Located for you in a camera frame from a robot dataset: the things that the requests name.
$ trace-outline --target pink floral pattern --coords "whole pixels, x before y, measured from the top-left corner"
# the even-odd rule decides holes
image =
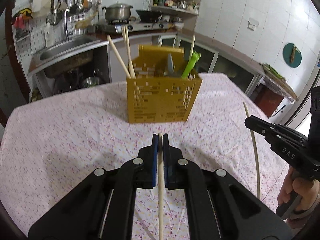
[[[129,124],[126,85],[112,83],[43,99],[16,108],[0,150],[0,199],[25,233],[97,167],[119,168],[168,133],[172,146],[201,168],[224,168],[253,194],[256,170],[242,102],[266,119],[223,74],[202,74],[203,83],[187,122]],[[261,199],[275,210],[287,164],[256,135]],[[183,190],[165,191],[165,239],[189,239]],[[158,239],[158,188],[138,189],[133,239]]]

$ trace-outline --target perforated plastic basket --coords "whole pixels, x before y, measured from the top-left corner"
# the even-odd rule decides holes
[[[164,77],[169,53],[174,72],[182,72],[184,49],[139,45],[132,60],[137,78],[127,78],[129,123],[187,121],[202,79],[194,69],[188,79]]]

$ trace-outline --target pot lid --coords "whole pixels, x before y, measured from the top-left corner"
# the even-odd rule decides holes
[[[125,8],[125,7],[130,7],[130,8],[133,8],[132,5],[129,5],[129,4],[126,4],[126,3],[120,3],[120,2],[117,2],[113,5],[110,5],[108,8]]]

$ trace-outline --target hand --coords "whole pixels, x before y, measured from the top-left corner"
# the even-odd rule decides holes
[[[295,211],[308,210],[319,193],[319,181],[308,181],[303,178],[296,178],[294,181],[291,179],[293,168],[290,167],[288,174],[284,178],[283,185],[278,195],[278,203],[281,205],[283,202],[288,203],[290,200],[290,193],[294,190],[296,193],[302,196],[300,204]]]

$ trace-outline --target teal round board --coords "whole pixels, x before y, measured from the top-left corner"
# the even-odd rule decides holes
[[[301,64],[302,56],[301,56],[301,52],[296,51],[294,54],[294,61],[290,63],[293,46],[294,46],[293,43],[288,43],[287,45],[285,45],[282,51],[282,55],[283,55],[284,61],[287,63],[288,66],[296,68]]]

